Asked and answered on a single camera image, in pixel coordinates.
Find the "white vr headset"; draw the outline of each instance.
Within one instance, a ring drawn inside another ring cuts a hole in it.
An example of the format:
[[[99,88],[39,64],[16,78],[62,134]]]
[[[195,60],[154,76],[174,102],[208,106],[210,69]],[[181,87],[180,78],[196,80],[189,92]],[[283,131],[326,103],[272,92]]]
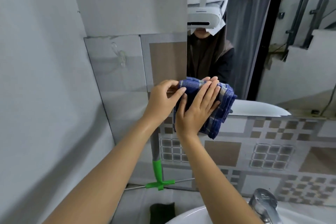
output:
[[[224,26],[224,14],[229,0],[187,0],[188,30],[191,34],[196,28],[205,28],[215,35]]]

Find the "faucet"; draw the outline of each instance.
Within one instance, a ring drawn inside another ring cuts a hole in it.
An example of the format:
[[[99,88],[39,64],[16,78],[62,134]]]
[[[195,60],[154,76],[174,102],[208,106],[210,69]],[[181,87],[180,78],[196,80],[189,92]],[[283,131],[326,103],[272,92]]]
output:
[[[250,199],[249,205],[266,224],[283,224],[276,210],[278,201],[268,190],[256,189]]]

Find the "reflected sink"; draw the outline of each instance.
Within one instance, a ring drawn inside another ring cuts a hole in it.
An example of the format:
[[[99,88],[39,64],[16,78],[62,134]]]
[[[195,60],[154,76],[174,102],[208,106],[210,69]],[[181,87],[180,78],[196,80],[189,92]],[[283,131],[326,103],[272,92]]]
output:
[[[325,224],[324,222],[309,218],[302,214],[278,207],[276,209],[283,224]],[[176,216],[166,224],[212,224],[205,206],[201,206]]]

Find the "person's right hand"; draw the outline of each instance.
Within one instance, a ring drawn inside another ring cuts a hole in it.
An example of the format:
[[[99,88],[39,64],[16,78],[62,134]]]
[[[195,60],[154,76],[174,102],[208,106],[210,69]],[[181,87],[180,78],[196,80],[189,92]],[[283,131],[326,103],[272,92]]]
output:
[[[190,108],[185,111],[187,95],[184,93],[176,112],[175,129],[178,138],[197,135],[205,121],[220,104],[215,101],[221,87],[217,86],[218,80],[207,81],[197,93]]]

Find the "blue towel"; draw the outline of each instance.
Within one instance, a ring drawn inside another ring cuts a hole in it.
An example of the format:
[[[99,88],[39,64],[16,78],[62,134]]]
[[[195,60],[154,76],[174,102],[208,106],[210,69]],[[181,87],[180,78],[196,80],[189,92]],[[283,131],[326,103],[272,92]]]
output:
[[[196,94],[200,88],[206,83],[196,78],[187,77],[186,80],[181,80],[178,84],[178,88],[186,87],[185,91],[188,95],[186,110],[191,106]],[[221,87],[221,90],[216,98],[220,101],[220,105],[212,112],[210,117],[206,120],[203,127],[200,129],[201,133],[207,134],[211,139],[215,139],[218,135],[221,124],[224,123],[226,117],[228,116],[230,109],[234,100],[237,96],[234,94],[233,89],[225,83],[218,83],[217,86]],[[174,130],[175,130],[175,120],[176,120],[176,111],[179,107],[180,100],[177,102],[174,108]]]

